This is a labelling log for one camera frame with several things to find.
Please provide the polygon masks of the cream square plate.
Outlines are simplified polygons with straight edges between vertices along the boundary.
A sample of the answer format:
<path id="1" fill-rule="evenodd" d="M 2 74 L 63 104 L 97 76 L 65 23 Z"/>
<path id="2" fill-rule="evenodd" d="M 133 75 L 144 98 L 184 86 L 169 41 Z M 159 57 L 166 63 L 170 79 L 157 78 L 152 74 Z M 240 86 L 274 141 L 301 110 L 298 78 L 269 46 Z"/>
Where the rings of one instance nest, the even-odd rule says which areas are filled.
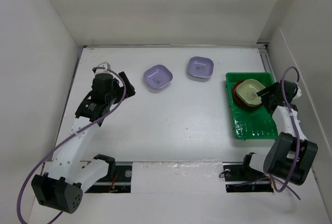
<path id="1" fill-rule="evenodd" d="M 258 107 L 262 101 L 257 93 L 265 88 L 258 80 L 247 79 L 236 87 L 236 95 L 248 107 Z"/>

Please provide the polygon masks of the red round plate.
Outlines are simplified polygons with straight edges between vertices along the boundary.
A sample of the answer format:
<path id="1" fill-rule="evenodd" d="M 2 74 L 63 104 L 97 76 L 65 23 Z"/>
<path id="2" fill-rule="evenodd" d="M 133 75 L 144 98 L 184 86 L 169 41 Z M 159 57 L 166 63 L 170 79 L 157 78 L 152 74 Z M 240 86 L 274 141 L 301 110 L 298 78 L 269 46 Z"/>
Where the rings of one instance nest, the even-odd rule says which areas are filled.
<path id="1" fill-rule="evenodd" d="M 237 88 L 237 86 L 238 86 L 239 84 L 241 84 L 242 82 L 243 82 L 243 80 L 238 81 L 238 82 L 233 86 L 233 88 L 232 88 L 232 97 L 233 97 L 233 100 L 234 100 L 237 104 L 239 104 L 239 105 L 241 105 L 243 102 L 242 102 L 242 100 L 238 97 L 238 95 L 237 95 L 237 93 L 236 93 L 236 88 Z"/>

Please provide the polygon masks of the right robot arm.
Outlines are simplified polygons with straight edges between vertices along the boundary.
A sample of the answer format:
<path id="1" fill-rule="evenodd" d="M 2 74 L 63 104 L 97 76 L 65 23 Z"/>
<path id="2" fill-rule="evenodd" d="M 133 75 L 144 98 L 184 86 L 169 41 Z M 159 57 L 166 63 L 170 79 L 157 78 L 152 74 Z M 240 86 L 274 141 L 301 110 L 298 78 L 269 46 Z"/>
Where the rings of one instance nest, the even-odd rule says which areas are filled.
<path id="1" fill-rule="evenodd" d="M 269 150 L 260 172 L 247 154 L 240 166 L 243 179 L 258 180 L 263 174 L 283 179 L 286 184 L 302 185 L 318 151 L 316 143 L 303 134 L 297 119 L 298 109 L 291 101 L 298 93 L 294 82 L 280 81 L 259 91 L 262 105 L 275 122 L 278 136 Z"/>

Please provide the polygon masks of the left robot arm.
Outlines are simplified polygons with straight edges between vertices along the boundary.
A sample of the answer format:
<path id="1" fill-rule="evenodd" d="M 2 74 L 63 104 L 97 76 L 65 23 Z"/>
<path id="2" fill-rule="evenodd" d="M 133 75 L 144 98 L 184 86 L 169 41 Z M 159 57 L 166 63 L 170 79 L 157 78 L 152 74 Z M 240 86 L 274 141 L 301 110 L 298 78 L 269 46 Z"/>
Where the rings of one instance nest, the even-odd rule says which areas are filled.
<path id="1" fill-rule="evenodd" d="M 124 99 L 135 95 L 125 72 L 115 74 L 110 69 L 96 67 L 91 91 L 75 112 L 69 140 L 60 146 L 60 151 L 43 175 L 35 175 L 31 186 L 40 205 L 74 213 L 86 192 L 98 180 L 111 180 L 116 176 L 115 159 L 96 155 L 82 167 L 80 161 L 104 119 Z"/>

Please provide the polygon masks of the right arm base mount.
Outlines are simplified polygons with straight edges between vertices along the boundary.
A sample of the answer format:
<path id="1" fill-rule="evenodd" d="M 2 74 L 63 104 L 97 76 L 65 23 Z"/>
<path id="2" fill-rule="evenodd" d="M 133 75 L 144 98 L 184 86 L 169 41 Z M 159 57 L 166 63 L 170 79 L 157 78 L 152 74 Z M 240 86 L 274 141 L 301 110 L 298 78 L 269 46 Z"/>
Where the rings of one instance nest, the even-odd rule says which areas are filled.
<path id="1" fill-rule="evenodd" d="M 225 180 L 227 193 L 274 192 L 270 178 L 250 167 L 254 154 L 246 154 L 242 162 L 223 162 L 219 178 Z"/>

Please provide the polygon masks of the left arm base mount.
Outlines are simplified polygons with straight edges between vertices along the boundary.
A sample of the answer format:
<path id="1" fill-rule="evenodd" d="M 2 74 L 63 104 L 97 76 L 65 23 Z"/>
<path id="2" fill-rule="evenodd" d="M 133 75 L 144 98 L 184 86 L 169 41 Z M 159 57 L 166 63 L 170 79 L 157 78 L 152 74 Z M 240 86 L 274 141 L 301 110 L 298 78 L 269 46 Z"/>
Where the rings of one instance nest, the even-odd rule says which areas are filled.
<path id="1" fill-rule="evenodd" d="M 112 179 L 100 179 L 86 193 L 130 193 L 132 163 L 117 163 Z"/>

